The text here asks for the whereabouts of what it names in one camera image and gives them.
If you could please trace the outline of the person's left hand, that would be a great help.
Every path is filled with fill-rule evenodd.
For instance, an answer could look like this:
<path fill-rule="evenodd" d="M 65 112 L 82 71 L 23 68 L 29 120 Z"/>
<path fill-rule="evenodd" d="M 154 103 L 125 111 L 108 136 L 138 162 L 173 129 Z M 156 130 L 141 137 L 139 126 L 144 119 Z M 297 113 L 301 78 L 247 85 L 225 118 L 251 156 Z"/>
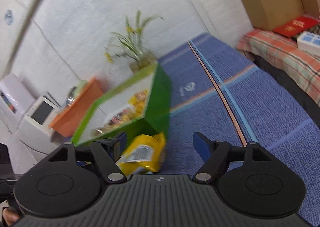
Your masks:
<path fill-rule="evenodd" d="M 4 207 L 2 210 L 2 224 L 3 226 L 12 226 L 17 221 L 20 220 L 20 216 L 15 212 L 10 210 L 8 207 Z"/>

